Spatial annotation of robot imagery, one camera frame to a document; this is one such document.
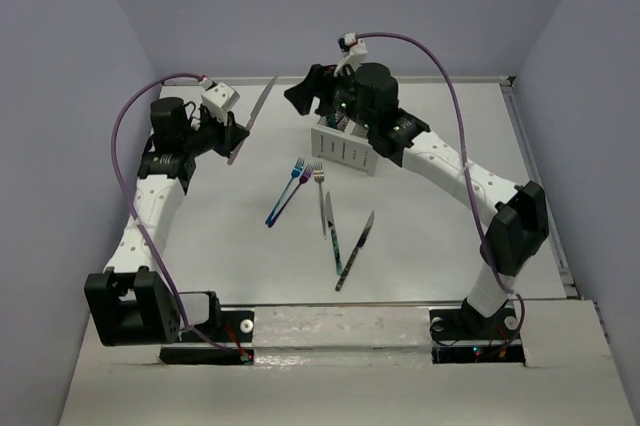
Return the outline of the silver knife pink handle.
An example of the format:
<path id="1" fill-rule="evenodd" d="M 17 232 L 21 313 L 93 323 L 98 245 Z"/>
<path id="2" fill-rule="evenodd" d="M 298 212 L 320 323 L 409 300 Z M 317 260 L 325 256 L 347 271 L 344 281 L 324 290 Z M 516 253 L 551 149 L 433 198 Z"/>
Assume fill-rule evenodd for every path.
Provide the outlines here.
<path id="1" fill-rule="evenodd" d="M 270 79 L 270 81 L 267 83 L 267 85 L 265 86 L 265 88 L 262 90 L 260 96 L 258 97 L 258 99 L 257 99 L 257 101 L 256 101 L 256 103 L 255 103 L 255 105 L 254 105 L 254 107 L 253 107 L 253 109 L 252 109 L 252 111 L 250 113 L 249 120 L 245 125 L 245 128 L 248 131 L 250 131 L 253 128 L 253 126 L 254 126 L 254 124 L 255 124 L 255 122 L 256 122 L 256 120 L 257 120 L 257 118 L 258 118 L 258 116 L 259 116 L 259 114 L 260 114 L 260 112 L 261 112 L 266 100 L 268 99 L 268 96 L 269 96 L 271 90 L 275 86 L 275 83 L 276 83 L 277 80 L 278 80 L 277 76 L 272 77 Z M 240 153 L 245 141 L 246 141 L 246 139 L 242 140 L 238 144 L 238 146 L 232 151 L 232 153 L 231 153 L 231 155 L 230 155 L 230 157 L 228 158 L 228 161 L 227 161 L 227 165 L 228 166 L 231 166 L 235 162 L 235 160 L 236 160 L 237 156 L 239 155 L 239 153 Z"/>

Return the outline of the silver knife teal marbled handle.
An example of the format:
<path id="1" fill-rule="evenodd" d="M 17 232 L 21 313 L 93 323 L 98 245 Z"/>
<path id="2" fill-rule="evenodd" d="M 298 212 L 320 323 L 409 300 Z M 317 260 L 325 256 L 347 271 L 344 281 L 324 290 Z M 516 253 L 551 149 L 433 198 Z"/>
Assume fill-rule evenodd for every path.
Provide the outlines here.
<path id="1" fill-rule="evenodd" d="M 336 266 L 336 274 L 340 276 L 343 272 L 343 264 L 341 260 L 340 246 L 339 246 L 339 240 L 338 240 L 338 235 L 336 230 L 331 194 L 329 192 L 327 192 L 325 196 L 325 216 L 326 216 L 327 226 L 329 228 L 329 232 L 331 235 L 332 249 L 333 249 L 334 261 Z"/>

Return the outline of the silver knife black speckled handle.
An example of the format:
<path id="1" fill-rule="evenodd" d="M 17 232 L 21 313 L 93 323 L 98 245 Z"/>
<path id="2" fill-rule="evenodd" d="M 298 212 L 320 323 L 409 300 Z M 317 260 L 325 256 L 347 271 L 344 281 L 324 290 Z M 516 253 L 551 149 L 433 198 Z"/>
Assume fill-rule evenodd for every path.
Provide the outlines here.
<path id="1" fill-rule="evenodd" d="M 368 218 L 368 220 L 367 220 L 367 222 L 366 222 L 366 224 L 365 224 L 365 226 L 364 226 L 359 238 L 358 238 L 358 241 L 356 242 L 356 245 L 354 246 L 354 248 L 353 248 L 353 250 L 352 250 L 352 252 L 351 252 L 351 254 L 350 254 L 350 256 L 349 256 L 349 258 L 347 260 L 346 265 L 343 268 L 343 271 L 341 272 L 341 274 L 339 276 L 338 282 L 336 283 L 336 286 L 335 286 L 335 291 L 336 292 L 340 292 L 342 290 L 342 287 L 343 287 L 344 283 L 346 282 L 346 279 L 347 279 L 347 277 L 349 275 L 349 272 L 350 272 L 351 268 L 353 267 L 360 250 L 364 247 L 364 245 L 365 245 L 365 243 L 366 243 L 366 241 L 368 239 L 368 236 L 369 236 L 369 234 L 371 232 L 371 229 L 373 227 L 374 220 L 375 220 L 375 212 L 372 211 L 370 213 L 370 215 L 369 215 L 369 218 Z"/>

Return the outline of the silver fork pink handle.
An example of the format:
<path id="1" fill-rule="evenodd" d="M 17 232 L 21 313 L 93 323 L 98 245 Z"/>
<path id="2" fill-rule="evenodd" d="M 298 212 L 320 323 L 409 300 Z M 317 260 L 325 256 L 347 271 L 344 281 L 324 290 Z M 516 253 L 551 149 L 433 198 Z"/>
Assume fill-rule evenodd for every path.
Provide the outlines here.
<path id="1" fill-rule="evenodd" d="M 347 125 L 349 124 L 349 118 L 348 117 L 342 117 L 337 123 L 336 123 L 336 128 L 340 131 L 344 131 L 347 127 Z"/>

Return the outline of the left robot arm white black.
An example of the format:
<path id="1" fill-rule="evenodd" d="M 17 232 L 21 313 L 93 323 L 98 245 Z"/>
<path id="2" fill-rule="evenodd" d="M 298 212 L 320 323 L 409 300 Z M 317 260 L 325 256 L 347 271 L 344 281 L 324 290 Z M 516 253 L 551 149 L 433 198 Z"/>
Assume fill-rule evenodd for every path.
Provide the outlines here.
<path id="1" fill-rule="evenodd" d="M 184 326 L 184 304 L 162 260 L 171 224 L 186 197 L 198 156 L 228 158 L 248 137 L 232 113 L 217 118 L 200 105 L 197 125 L 178 97 L 150 105 L 152 132 L 141 157 L 132 209 L 106 267 L 84 285 L 89 310 L 105 346 L 171 344 Z"/>

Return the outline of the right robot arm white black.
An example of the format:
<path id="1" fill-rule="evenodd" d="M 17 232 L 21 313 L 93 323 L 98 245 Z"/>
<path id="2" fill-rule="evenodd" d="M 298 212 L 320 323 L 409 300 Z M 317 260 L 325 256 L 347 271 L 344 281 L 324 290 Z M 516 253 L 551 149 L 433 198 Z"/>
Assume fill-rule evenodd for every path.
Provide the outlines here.
<path id="1" fill-rule="evenodd" d="M 284 93 L 298 114 L 340 113 L 365 128 L 374 151 L 449 193 L 471 211 L 484 265 L 461 306 L 460 325 L 482 338 L 513 292 L 516 278 L 549 236 L 541 185 L 501 178 L 470 161 L 466 148 L 447 145 L 424 121 L 399 105 L 399 84 L 379 63 L 344 72 L 314 64 Z"/>

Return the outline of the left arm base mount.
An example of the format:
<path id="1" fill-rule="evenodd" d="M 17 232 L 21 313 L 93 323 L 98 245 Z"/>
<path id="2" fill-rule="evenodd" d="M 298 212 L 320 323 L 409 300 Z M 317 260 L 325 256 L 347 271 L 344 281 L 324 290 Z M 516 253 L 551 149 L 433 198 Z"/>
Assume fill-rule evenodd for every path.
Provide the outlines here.
<path id="1" fill-rule="evenodd" d="M 162 346 L 159 360 L 180 366 L 251 366 L 254 363 L 254 309 L 226 309 L 196 326 L 212 346 L 194 331 L 182 333 L 177 343 Z"/>

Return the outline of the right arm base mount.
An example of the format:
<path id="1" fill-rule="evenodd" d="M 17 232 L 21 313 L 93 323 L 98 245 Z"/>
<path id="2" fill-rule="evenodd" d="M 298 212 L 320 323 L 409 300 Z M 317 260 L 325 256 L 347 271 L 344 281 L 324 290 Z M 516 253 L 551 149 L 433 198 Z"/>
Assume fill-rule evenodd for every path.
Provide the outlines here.
<path id="1" fill-rule="evenodd" d="M 513 307 L 502 308 L 488 323 L 469 326 L 459 308 L 429 311 L 431 358 L 435 365 L 526 363 L 519 320 Z"/>

